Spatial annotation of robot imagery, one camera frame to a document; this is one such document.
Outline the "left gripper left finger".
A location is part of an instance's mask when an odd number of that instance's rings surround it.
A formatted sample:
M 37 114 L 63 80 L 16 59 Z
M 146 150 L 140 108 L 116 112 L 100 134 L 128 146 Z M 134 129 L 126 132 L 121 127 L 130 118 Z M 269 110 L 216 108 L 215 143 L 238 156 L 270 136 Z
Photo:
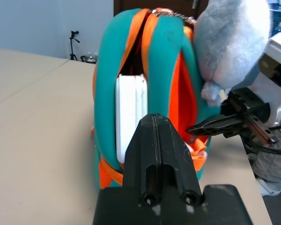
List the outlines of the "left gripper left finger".
M 158 124 L 155 114 L 140 121 L 127 147 L 123 187 L 133 188 L 139 196 L 158 195 Z

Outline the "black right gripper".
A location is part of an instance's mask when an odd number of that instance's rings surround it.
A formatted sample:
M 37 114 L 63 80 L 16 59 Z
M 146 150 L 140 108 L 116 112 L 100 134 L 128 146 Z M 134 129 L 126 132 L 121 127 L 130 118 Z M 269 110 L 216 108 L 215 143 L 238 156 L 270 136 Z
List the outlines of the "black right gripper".
M 249 88 L 235 89 L 222 102 L 220 115 L 210 117 L 186 131 L 192 136 L 243 135 L 249 140 L 273 145 L 276 138 L 266 125 L 270 112 L 269 103 Z

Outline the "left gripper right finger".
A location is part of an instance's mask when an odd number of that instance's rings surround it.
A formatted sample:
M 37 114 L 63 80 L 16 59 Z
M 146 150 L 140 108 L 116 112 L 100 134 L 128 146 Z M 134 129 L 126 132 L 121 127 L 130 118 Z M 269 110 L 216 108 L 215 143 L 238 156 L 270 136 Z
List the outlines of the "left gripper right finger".
M 190 151 L 170 119 L 156 114 L 161 148 L 161 179 L 163 194 L 174 189 L 179 196 L 193 193 L 201 196 Z

